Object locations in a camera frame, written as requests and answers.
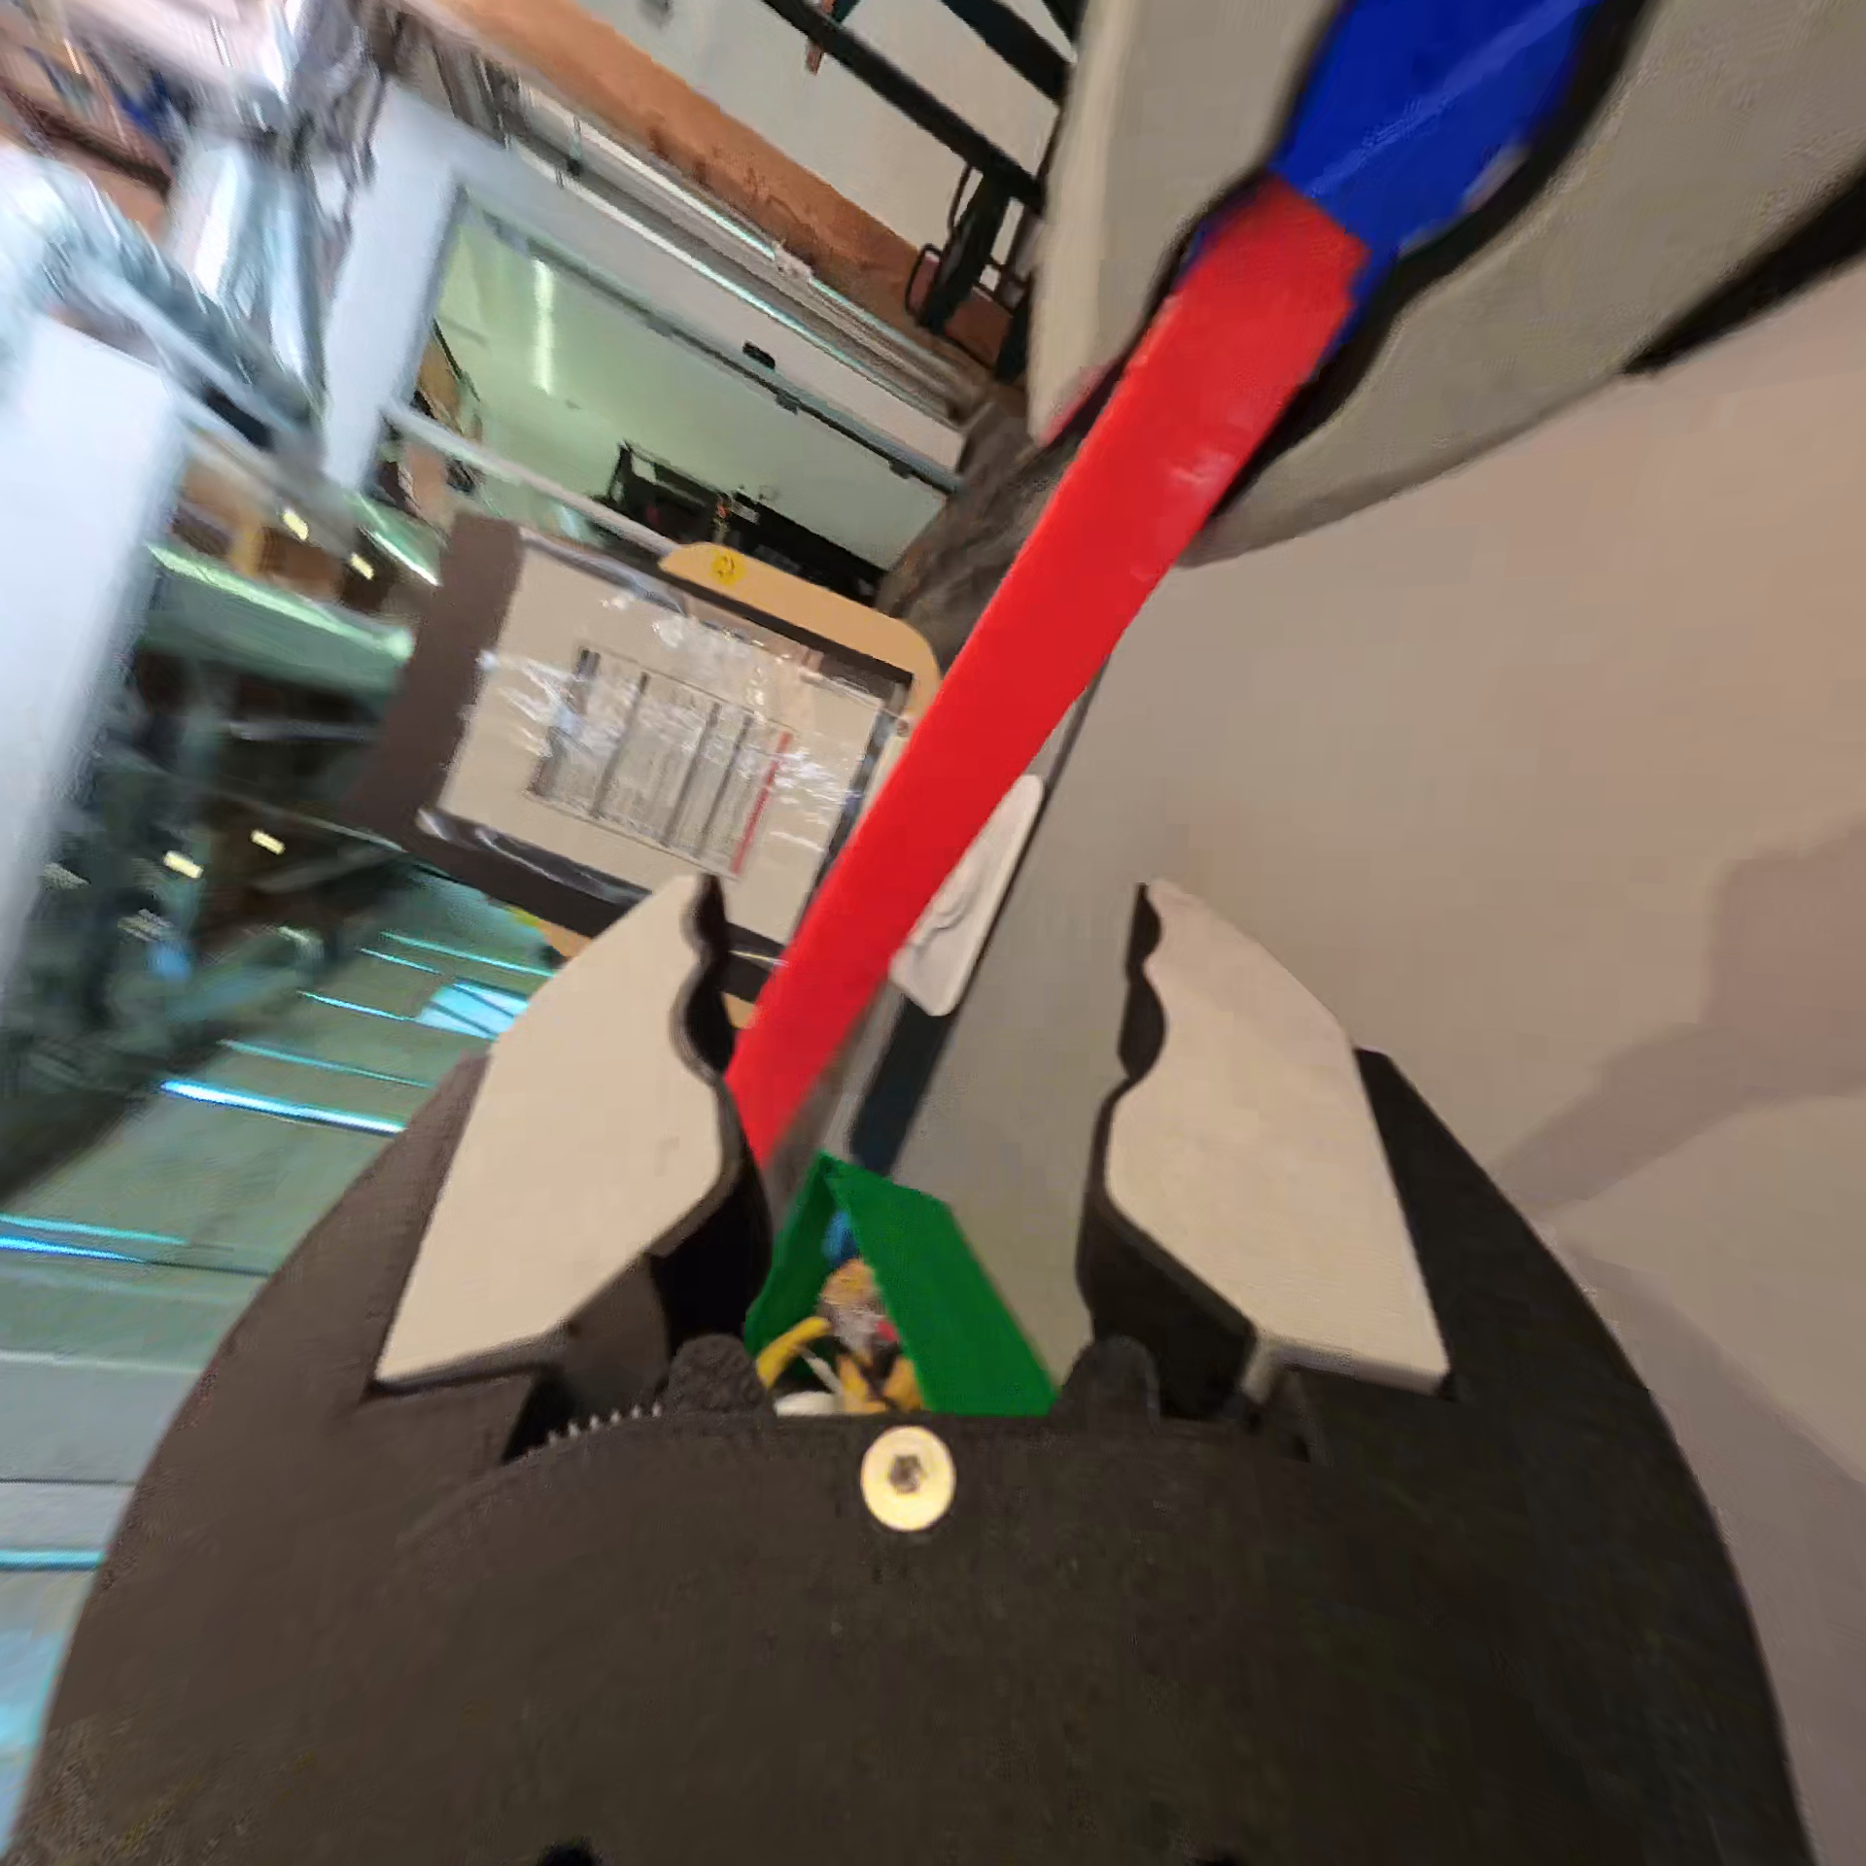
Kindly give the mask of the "laminated instruction sheet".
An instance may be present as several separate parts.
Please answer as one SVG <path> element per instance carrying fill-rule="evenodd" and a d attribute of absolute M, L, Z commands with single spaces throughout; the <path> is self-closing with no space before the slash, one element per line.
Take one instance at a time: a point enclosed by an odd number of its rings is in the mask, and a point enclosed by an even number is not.
<path fill-rule="evenodd" d="M 640 889 L 709 873 L 769 939 L 914 690 L 823 632 L 531 539 L 476 675 L 441 808 Z"/>

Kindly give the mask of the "green plastic bin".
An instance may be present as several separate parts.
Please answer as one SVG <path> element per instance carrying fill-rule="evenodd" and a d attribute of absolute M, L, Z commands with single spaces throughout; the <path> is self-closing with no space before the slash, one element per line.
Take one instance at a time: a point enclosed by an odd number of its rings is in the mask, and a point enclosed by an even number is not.
<path fill-rule="evenodd" d="M 766 1389 L 820 1362 L 859 1412 L 1037 1418 L 1057 1394 L 952 1210 L 827 1153 L 777 1229 L 745 1344 Z"/>

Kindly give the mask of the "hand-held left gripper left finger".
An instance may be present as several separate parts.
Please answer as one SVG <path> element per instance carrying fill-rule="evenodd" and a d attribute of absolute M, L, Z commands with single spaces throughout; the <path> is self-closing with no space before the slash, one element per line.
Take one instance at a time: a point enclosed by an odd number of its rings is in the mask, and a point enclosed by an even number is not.
<path fill-rule="evenodd" d="M 677 878 L 496 1040 L 379 1383 L 661 1385 L 689 1342 L 743 1336 L 774 1222 L 724 1082 L 729 943 L 715 879 Z"/>

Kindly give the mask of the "red plastic bar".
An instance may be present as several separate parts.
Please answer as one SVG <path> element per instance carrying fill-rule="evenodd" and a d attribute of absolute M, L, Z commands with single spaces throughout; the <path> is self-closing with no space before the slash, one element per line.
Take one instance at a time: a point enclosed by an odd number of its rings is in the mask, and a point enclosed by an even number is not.
<path fill-rule="evenodd" d="M 729 1071 L 761 1164 L 995 806 L 1315 374 L 1366 258 L 1282 178 L 1211 226 L 761 995 Z"/>

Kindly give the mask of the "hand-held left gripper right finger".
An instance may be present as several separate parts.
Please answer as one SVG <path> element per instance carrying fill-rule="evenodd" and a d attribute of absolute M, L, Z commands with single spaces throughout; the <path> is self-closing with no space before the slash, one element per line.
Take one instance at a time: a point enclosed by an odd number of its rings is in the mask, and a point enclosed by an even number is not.
<path fill-rule="evenodd" d="M 1077 1287 L 1170 1418 L 1265 1410 L 1293 1373 L 1441 1398 L 1453 1357 L 1359 1058 L 1267 947 L 1170 879 L 1136 889 L 1096 1110 Z"/>

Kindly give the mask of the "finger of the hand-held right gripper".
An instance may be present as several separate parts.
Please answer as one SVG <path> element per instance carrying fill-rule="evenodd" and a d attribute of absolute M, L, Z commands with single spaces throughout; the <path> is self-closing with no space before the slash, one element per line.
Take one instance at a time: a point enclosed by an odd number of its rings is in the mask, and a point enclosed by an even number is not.
<path fill-rule="evenodd" d="M 1863 167 L 1864 5 L 1650 5 L 1575 148 L 1206 528 L 1284 545 L 1541 427 Z"/>
<path fill-rule="evenodd" d="M 1056 440 L 1198 223 L 1276 151 L 1337 5 L 1091 2 L 1050 170 L 1028 416 Z"/>

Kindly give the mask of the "black metal cart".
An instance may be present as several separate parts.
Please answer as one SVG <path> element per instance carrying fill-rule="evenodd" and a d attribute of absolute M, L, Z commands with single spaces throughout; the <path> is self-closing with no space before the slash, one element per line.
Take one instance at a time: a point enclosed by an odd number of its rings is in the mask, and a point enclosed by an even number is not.
<path fill-rule="evenodd" d="M 1043 244 L 1047 175 L 962 167 L 943 239 L 925 244 L 903 304 L 927 336 L 1004 383 L 1020 377 Z"/>

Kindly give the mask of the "grey desk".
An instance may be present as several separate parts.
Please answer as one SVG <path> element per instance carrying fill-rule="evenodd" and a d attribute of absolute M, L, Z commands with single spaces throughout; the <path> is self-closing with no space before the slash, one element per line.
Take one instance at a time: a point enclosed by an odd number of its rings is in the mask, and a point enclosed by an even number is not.
<path fill-rule="evenodd" d="M 897 1157 L 1065 1365 L 1134 890 L 1268 947 L 1655 1390 L 1822 1862 L 1863 1862 L 1863 364 L 1855 266 L 1472 468 L 1173 576 Z"/>

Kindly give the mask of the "white document stand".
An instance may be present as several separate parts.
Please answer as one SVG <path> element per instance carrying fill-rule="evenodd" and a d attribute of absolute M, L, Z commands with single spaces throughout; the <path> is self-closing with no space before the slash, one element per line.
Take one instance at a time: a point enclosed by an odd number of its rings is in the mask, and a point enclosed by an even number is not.
<path fill-rule="evenodd" d="M 897 948 L 889 979 L 925 1015 L 945 1019 L 961 1008 L 1043 805 L 1045 779 L 1017 778 Z"/>

